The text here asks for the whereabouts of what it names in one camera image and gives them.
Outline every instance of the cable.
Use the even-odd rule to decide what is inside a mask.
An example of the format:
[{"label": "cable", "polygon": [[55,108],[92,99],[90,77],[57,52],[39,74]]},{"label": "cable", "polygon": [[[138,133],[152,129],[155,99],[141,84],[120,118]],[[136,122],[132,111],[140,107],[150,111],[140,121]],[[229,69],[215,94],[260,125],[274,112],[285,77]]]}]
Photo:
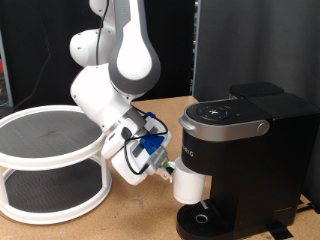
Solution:
[{"label": "cable", "polygon": [[[141,112],[142,114],[145,114],[145,112],[141,111],[140,109],[132,106],[134,109],[136,109],[137,111]],[[126,158],[126,162],[128,164],[128,167],[129,169],[131,170],[131,172],[135,175],[141,175],[145,170],[147,170],[147,168],[149,167],[149,164],[146,163],[139,172],[136,172],[130,162],[129,162],[129,159],[128,159],[128,154],[127,154],[127,143],[132,141],[132,140],[137,140],[137,139],[142,139],[142,138],[147,138],[147,137],[153,137],[153,136],[159,136],[159,135],[165,135],[168,133],[168,127],[159,119],[159,118],[156,118],[154,117],[154,119],[156,119],[158,122],[160,122],[162,124],[162,126],[165,128],[165,131],[164,132],[161,132],[161,133],[155,133],[155,134],[150,134],[150,135],[145,135],[145,136],[140,136],[140,137],[133,137],[133,138],[128,138],[125,142],[124,142],[124,156]]]},{"label": "cable", "polygon": [[47,66],[47,64],[48,64],[48,62],[49,62],[49,60],[50,60],[50,58],[51,58],[51,51],[50,51],[50,45],[49,45],[48,35],[47,35],[46,30],[45,30],[45,28],[44,28],[44,23],[43,23],[43,18],[42,18],[42,15],[41,15],[41,9],[40,9],[40,5],[39,5],[39,1],[36,0],[36,2],[37,2],[38,10],[39,10],[39,15],[40,15],[40,20],[41,20],[41,26],[42,26],[42,32],[43,32],[44,39],[45,39],[45,42],[46,42],[46,47],[47,47],[47,50],[48,50],[48,57],[47,57],[47,60],[44,62],[44,64],[43,64],[42,67],[41,67],[41,70],[40,70],[40,72],[39,72],[39,75],[38,75],[38,78],[37,78],[37,81],[36,81],[36,84],[35,84],[35,86],[34,86],[34,88],[33,88],[32,93],[31,93],[28,97],[26,97],[24,100],[22,100],[20,103],[18,103],[16,106],[14,106],[14,107],[11,109],[11,111],[10,111],[9,114],[13,113],[15,110],[17,110],[17,108],[18,108],[19,106],[21,106],[23,103],[25,103],[26,101],[28,101],[30,98],[33,97],[33,95],[35,94],[35,92],[36,92],[37,89],[38,89],[38,85],[39,85],[39,82],[40,82],[42,73],[43,73],[44,69],[46,68],[46,66]]},{"label": "cable", "polygon": [[100,42],[100,35],[101,35],[101,30],[102,30],[102,25],[103,25],[104,19],[105,19],[106,15],[107,15],[107,12],[108,12],[108,8],[109,8],[109,0],[107,0],[106,10],[104,11],[103,17],[102,17],[101,22],[100,22],[100,28],[99,28],[99,34],[98,34],[98,40],[97,40],[97,47],[96,47],[96,65],[97,65],[97,66],[99,65],[99,42]]}]

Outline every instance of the table surface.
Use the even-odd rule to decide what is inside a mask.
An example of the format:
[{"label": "table surface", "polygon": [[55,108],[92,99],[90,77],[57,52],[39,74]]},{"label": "table surface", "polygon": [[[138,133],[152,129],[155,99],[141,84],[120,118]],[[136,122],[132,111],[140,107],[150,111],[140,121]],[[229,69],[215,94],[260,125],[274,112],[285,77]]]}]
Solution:
[{"label": "table surface", "polygon": [[[183,115],[186,106],[195,102],[189,96],[133,103],[143,111],[154,112],[167,124],[173,135],[167,148],[171,161],[181,154],[182,127],[178,118]],[[110,161],[109,167],[113,180],[111,191],[93,211],[65,223],[44,226],[18,223],[0,212],[0,240],[180,239],[175,230],[176,214],[183,204],[174,199],[173,185],[153,175],[138,186],[131,186],[115,171]],[[209,197],[210,183],[211,178],[207,177],[204,199]],[[320,235],[319,225],[320,216],[311,210],[297,214],[289,231],[294,239],[316,240]],[[270,233],[263,233],[249,239],[273,238]]]}]

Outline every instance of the coffee maker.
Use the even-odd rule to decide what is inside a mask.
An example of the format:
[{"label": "coffee maker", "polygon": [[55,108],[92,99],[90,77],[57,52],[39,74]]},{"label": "coffee maker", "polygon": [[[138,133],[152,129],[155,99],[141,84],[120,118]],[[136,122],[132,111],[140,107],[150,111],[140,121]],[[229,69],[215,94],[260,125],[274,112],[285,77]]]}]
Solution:
[{"label": "coffee maker", "polygon": [[183,206],[186,240],[240,239],[293,224],[319,125],[319,108],[269,83],[188,106],[181,159],[212,176],[210,198]]}]

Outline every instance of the coffee maker base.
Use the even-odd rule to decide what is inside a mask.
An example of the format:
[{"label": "coffee maker base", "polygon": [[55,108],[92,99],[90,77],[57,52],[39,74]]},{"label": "coffee maker base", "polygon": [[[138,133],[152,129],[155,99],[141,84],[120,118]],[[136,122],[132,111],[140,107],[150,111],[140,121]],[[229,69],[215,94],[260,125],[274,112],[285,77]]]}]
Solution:
[{"label": "coffee maker base", "polygon": [[178,212],[177,232],[186,240],[230,240],[233,237],[231,227],[210,199],[183,206]]}]

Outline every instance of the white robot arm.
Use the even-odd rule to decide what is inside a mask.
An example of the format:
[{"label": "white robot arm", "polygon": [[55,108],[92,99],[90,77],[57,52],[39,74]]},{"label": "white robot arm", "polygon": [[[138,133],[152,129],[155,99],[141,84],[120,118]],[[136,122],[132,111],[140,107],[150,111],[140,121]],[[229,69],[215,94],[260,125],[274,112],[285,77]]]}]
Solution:
[{"label": "white robot arm", "polygon": [[72,57],[85,67],[71,86],[71,96],[105,133],[101,153],[107,159],[113,156],[113,166],[128,183],[137,185],[154,173],[168,179],[172,172],[166,147],[171,133],[152,114],[143,117],[131,106],[160,76],[160,61],[147,35],[144,0],[90,0],[99,16],[107,6],[101,65],[95,64],[98,30],[71,40]]}]

